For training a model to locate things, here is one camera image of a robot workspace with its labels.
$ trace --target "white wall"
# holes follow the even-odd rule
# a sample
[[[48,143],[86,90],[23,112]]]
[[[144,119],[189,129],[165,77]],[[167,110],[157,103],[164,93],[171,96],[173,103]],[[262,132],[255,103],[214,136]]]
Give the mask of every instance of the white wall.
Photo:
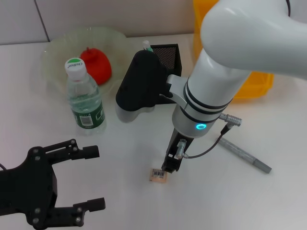
[[[80,26],[110,26],[126,36],[192,33],[192,0],[37,0],[50,39]]]
[[[34,0],[0,0],[0,45],[46,41]]]

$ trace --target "bottle label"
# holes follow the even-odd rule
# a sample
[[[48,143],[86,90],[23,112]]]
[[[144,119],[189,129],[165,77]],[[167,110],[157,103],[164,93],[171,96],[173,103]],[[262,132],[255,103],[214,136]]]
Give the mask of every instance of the bottle label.
[[[96,108],[90,113],[83,114],[73,110],[72,113],[75,116],[78,126],[80,126],[81,128],[96,128],[100,126],[101,123],[103,123],[103,121],[105,120],[105,112],[102,108],[102,102],[98,108]]]

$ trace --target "gray marker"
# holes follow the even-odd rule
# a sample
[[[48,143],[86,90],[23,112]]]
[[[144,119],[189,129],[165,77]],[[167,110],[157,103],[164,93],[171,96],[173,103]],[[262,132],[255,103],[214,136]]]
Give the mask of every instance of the gray marker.
[[[240,149],[238,146],[234,145],[233,143],[226,140],[225,138],[221,138],[221,140],[219,141],[219,144],[225,147],[226,149],[232,151],[235,155],[239,156],[240,158],[246,160],[248,163],[261,169],[265,173],[270,173],[270,171],[272,170],[272,168],[270,168],[268,165],[259,161],[256,157],[245,152],[243,149]]]

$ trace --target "small wooden block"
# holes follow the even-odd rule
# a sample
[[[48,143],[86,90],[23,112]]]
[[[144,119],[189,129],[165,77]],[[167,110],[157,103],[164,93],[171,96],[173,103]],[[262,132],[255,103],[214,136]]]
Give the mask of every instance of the small wooden block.
[[[158,183],[166,183],[167,172],[162,169],[151,169],[149,181],[158,182]]]

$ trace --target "green white cap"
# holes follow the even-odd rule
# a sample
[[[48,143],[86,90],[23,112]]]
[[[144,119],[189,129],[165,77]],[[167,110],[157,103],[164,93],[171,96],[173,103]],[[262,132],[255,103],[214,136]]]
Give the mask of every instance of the green white cap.
[[[73,81],[82,80],[87,73],[84,61],[77,57],[71,58],[65,63],[65,70]]]

